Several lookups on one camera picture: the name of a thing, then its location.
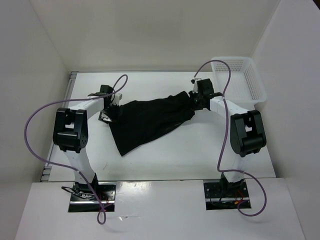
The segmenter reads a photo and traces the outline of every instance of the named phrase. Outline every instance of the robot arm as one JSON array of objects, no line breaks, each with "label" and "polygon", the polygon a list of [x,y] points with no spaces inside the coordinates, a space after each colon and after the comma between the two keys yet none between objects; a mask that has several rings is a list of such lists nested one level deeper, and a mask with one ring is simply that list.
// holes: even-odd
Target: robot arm
[{"label": "robot arm", "polygon": [[[88,119],[100,111],[108,111],[112,105],[118,105],[121,94],[105,98],[94,99],[99,96],[110,94],[113,89],[102,85],[100,92],[89,95],[87,101],[83,101],[70,108],[60,107],[56,111],[53,130],[53,143],[67,156],[72,167],[81,171],[92,187],[98,184],[97,175],[91,168],[86,151],[88,143]],[[78,172],[74,172],[75,184],[78,189],[86,192],[88,190],[85,180]]]},{"label": "robot arm", "polygon": [[[210,79],[196,78],[192,81],[194,84],[190,98],[195,110],[207,108],[226,118],[225,104],[221,93],[214,93],[213,85]],[[261,148],[267,144],[264,125],[261,114],[257,110],[244,109],[233,102],[226,100],[229,117],[230,145],[234,151],[232,169],[245,172],[253,159],[253,155],[258,153]],[[225,172],[228,185],[237,185],[244,179],[241,172]]]}]

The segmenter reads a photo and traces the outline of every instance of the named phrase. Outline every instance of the black cloth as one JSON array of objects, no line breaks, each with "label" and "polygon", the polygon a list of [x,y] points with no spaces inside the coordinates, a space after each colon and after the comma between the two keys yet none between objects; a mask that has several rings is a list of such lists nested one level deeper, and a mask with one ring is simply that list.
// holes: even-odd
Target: black cloth
[{"label": "black cloth", "polygon": [[170,133],[195,115],[185,91],[162,99],[132,101],[120,106],[119,112],[118,120],[109,125],[121,156]]}]

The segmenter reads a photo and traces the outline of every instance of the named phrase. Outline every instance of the purple cable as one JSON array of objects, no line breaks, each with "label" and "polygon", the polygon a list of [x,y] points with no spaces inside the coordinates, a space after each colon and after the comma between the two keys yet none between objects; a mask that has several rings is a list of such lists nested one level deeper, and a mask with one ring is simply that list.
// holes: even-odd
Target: purple cable
[{"label": "purple cable", "polygon": [[113,85],[113,98],[112,98],[112,100],[111,100],[111,102],[113,101],[113,100],[115,100],[115,97],[116,97],[116,94],[115,94],[115,87],[117,86],[117,84],[118,84],[118,82],[120,81],[120,79],[121,79],[121,77],[120,78],[118,78],[118,80],[115,82],[115,84]]},{"label": "purple cable", "polygon": [[[60,166],[60,167],[65,167],[65,168],[68,168],[68,169],[72,169],[76,172],[78,172],[81,177],[84,179],[84,181],[86,182],[86,184],[88,185],[89,189],[92,191],[94,197],[97,199],[97,201],[99,202],[99,205],[100,205],[100,211],[96,217],[97,221],[99,224],[103,225],[106,223],[107,221],[107,215],[106,215],[106,212],[104,211],[105,209],[105,206],[103,205],[103,203],[101,202],[100,198],[98,197],[97,193],[95,192],[95,190],[93,189],[93,187],[91,186],[90,182],[88,181],[88,179],[86,178],[85,175],[83,175],[83,173],[81,171],[79,171],[77,168],[73,167],[73,166],[69,166],[69,165],[65,165],[65,164],[61,164],[61,163],[57,163],[57,162],[52,162],[52,161],[48,161],[44,158],[42,158],[41,156],[39,156],[38,154],[36,154],[31,146],[29,145],[29,142],[28,142],[28,138],[27,138],[27,129],[28,129],[28,125],[31,121],[31,119],[38,113],[40,112],[42,109],[46,108],[46,107],[49,107],[51,105],[54,105],[54,104],[60,104],[60,103],[67,103],[67,102],[77,102],[77,101],[91,101],[91,100],[95,100],[95,99],[102,99],[102,98],[106,98],[106,97],[109,97],[109,96],[112,96],[116,93],[118,93],[121,89],[124,88],[124,86],[127,84],[127,81],[128,81],[128,75],[127,74],[123,74],[121,77],[118,78],[118,80],[115,82],[116,84],[120,81],[120,79],[122,79],[123,77],[126,77],[125,79],[125,82],[124,84],[116,91],[114,91],[113,93],[110,93],[110,94],[106,94],[106,95],[103,95],[103,96],[98,96],[98,97],[93,97],[93,98],[79,98],[79,99],[68,99],[68,100],[59,100],[59,101],[53,101],[51,103],[48,103],[46,105],[43,105],[42,107],[38,108],[36,111],[34,111],[34,113],[31,114],[31,116],[28,118],[28,120],[26,121],[25,123],[25,126],[24,126],[24,131],[23,131],[23,136],[24,136],[24,142],[25,142],[25,145],[26,147],[28,148],[28,150],[30,151],[30,153],[35,156],[37,159],[39,159],[40,161],[42,162],[45,162],[45,163],[48,163],[48,164],[52,164],[52,165],[56,165],[56,166]],[[100,213],[103,213],[103,221],[100,221],[99,220],[99,216],[100,216]]]},{"label": "purple cable", "polygon": [[231,79],[231,69],[229,67],[229,65],[224,62],[224,61],[221,61],[221,60],[210,60],[210,61],[207,61],[205,62],[199,69],[198,71],[195,73],[194,77],[196,77],[198,75],[198,73],[200,72],[200,70],[207,64],[209,63],[213,63],[213,62],[218,62],[218,63],[222,63],[224,65],[226,65],[226,67],[228,68],[228,71],[229,71],[229,77],[228,77],[228,81],[226,82],[226,85],[224,87],[224,90],[223,90],[223,93],[222,93],[222,100],[223,100],[223,103],[224,103],[224,108],[225,108],[225,133],[224,133],[224,139],[223,139],[223,144],[222,144],[222,147],[221,147],[221,151],[220,151],[220,156],[219,156],[219,160],[218,160],[218,164],[217,164],[217,171],[219,173],[228,173],[228,172],[238,172],[238,173],[243,173],[243,174],[246,174],[248,175],[249,177],[253,178],[258,184],[259,186],[261,187],[261,190],[263,192],[263,195],[264,195],[264,204],[263,204],[263,207],[261,208],[260,211],[258,211],[257,213],[254,213],[254,214],[247,214],[247,213],[244,213],[240,210],[240,205],[243,204],[244,202],[248,202],[249,200],[244,200],[244,201],[241,201],[240,203],[237,204],[237,209],[238,211],[242,214],[242,215],[245,215],[247,217],[255,217],[259,214],[261,214],[266,206],[267,206],[267,194],[266,194],[266,191],[264,189],[264,187],[262,186],[262,184],[260,183],[260,181],[254,177],[253,175],[251,175],[250,173],[248,172],[245,172],[245,171],[241,171],[241,170],[238,170],[238,169],[226,169],[226,170],[221,170],[220,169],[220,164],[221,164],[221,160],[222,160],[222,157],[223,157],[223,154],[224,154],[224,151],[225,151],[225,147],[226,147],[226,144],[227,144],[227,138],[228,138],[228,130],[229,130],[229,112],[228,112],[228,105],[227,105],[227,101],[225,99],[225,94],[226,94],[226,90],[227,90],[227,87],[230,83],[230,79]]}]

